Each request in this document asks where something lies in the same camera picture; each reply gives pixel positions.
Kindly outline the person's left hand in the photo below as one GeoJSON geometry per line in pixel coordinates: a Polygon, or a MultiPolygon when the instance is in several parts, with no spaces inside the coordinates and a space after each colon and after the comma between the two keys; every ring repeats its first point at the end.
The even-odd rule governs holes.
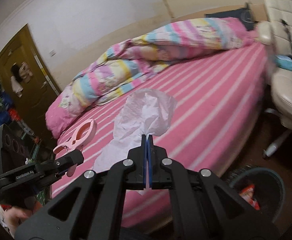
{"type": "Polygon", "coordinates": [[[32,210],[23,209],[21,207],[12,206],[4,211],[4,222],[7,225],[10,235],[14,238],[15,232],[19,225],[30,218],[43,206],[36,201],[32,210]]]}

